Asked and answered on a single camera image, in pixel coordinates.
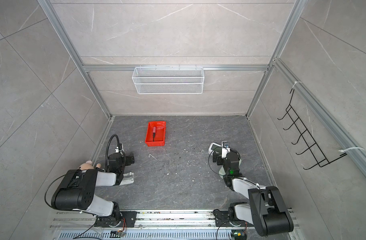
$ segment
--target marble floor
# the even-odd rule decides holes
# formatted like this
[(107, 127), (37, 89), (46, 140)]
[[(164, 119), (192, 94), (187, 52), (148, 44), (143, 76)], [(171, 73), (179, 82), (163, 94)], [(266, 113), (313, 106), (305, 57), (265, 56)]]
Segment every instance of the marble floor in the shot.
[[(148, 147), (144, 140), (149, 121), (166, 121), (166, 144)], [(229, 141), (242, 158), (241, 172), (254, 182), (269, 185), (269, 178), (245, 116), (117, 116), (106, 139), (117, 134), (135, 164), (133, 184), (97, 187), (95, 194), (115, 201), (121, 209), (224, 209), (245, 200), (225, 186), (208, 166), (211, 142)], [(104, 165), (105, 145), (98, 162)], [(109, 154), (113, 153), (115, 141)], [(219, 166), (212, 163), (215, 170)]]

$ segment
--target stuffed toy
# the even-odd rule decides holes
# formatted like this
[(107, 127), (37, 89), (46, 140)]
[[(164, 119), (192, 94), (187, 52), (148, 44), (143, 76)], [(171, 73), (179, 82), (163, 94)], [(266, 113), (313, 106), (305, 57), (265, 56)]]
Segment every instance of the stuffed toy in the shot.
[[(96, 164), (96, 167), (100, 168), (101, 164), (100, 163)], [(81, 170), (94, 169), (94, 166), (92, 166), (92, 161), (86, 161), (85, 163), (80, 165), (80, 167), (78, 167), (78, 169), (81, 169)]]

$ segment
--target gray marble wall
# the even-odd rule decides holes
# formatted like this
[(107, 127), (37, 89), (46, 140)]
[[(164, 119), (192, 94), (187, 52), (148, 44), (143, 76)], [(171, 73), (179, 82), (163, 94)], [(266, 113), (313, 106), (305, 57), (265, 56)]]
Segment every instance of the gray marble wall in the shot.
[(46, 187), (106, 122), (39, 3), (0, 0), (0, 239), (44, 239)]
[[(366, 0), (309, 1), (281, 59), (366, 150)], [(290, 89), (275, 70), (251, 118), (277, 185), (306, 239), (366, 239), (366, 178), (347, 156), (303, 169), (315, 160), (295, 154), (305, 143), (291, 144), (296, 128), (277, 119)], [(327, 158), (338, 157), (341, 147), (297, 94), (292, 104)]]
[(294, 1), (228, 2), (52, 1), (85, 63), (267, 64)]
[[(85, 64), (268, 64), (294, 1), (53, 0)], [(244, 115), (263, 72), (205, 72), (203, 94), (139, 95), (91, 72), (113, 114)]]
[(310, 0), (281, 59), (366, 150), (366, 0)]
[[(286, 113), (290, 90), (291, 85), (274, 70), (251, 118), (287, 206), (294, 209), (306, 239), (366, 239), (365, 176), (348, 156), (324, 167), (303, 169), (314, 165), (314, 158), (310, 151), (296, 155), (307, 148), (305, 142), (300, 139), (293, 145), (299, 137), (296, 127), (285, 131), (291, 119), (278, 120)], [(296, 92), (291, 103), (326, 157), (337, 158), (341, 147)], [(304, 130), (299, 121), (296, 124)], [(305, 139), (313, 143), (307, 134)], [(313, 152), (323, 159), (316, 147)]]

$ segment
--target vented metal panel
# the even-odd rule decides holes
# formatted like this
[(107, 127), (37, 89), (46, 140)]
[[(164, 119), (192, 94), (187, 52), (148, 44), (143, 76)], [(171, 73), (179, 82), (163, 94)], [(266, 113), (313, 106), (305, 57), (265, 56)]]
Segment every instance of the vented metal panel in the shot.
[(200, 67), (137, 67), (132, 80), (139, 94), (202, 93), (204, 71)]
[[(83, 230), (62, 230), (57, 240), (72, 240), (74, 237), (83, 233)], [(82, 237), (96, 237), (102, 240), (122, 239), (122, 240), (174, 240), (174, 239), (197, 239), (214, 240), (216, 239), (216, 229), (208, 230), (127, 230), (124, 237), (111, 238), (111, 230), (104, 230), (101, 234), (89, 230)], [(219, 229), (218, 239), (231, 239), (230, 229)]]

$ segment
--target red plastic tray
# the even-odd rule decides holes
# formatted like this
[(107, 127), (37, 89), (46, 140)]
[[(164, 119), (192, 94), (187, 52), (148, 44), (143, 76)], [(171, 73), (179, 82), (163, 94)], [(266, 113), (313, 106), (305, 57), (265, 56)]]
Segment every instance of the red plastic tray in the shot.
[[(156, 127), (155, 141), (153, 142), (152, 128)], [(149, 147), (164, 146), (166, 141), (166, 122), (154, 121), (148, 122), (146, 144)]]

